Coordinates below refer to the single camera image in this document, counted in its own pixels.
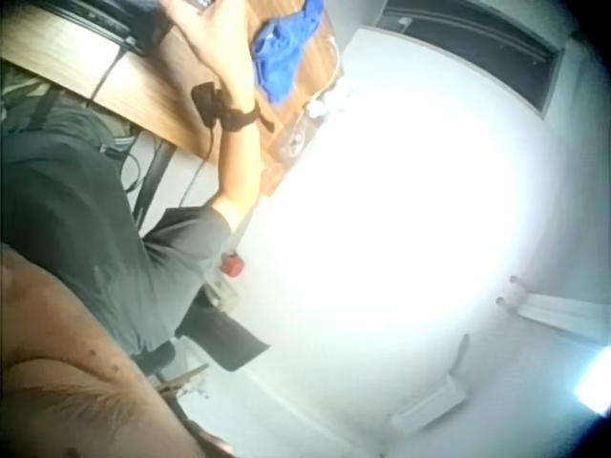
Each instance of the person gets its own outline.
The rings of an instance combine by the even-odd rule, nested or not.
[[[251,112],[245,0],[217,0],[204,12],[160,3],[184,48],[218,77],[226,106]],[[173,80],[189,94],[198,76],[182,73],[186,54],[166,45]],[[219,191],[201,207],[168,209],[141,239],[113,165],[83,138],[44,125],[3,137],[4,456],[228,456],[202,451],[201,434],[128,355],[174,334],[259,194],[260,155],[257,123],[223,132]]]

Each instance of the blue cloth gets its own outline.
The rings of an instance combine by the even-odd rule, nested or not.
[[[305,0],[301,11],[270,20],[252,43],[257,84],[271,103],[291,94],[304,47],[318,30],[324,0]]]

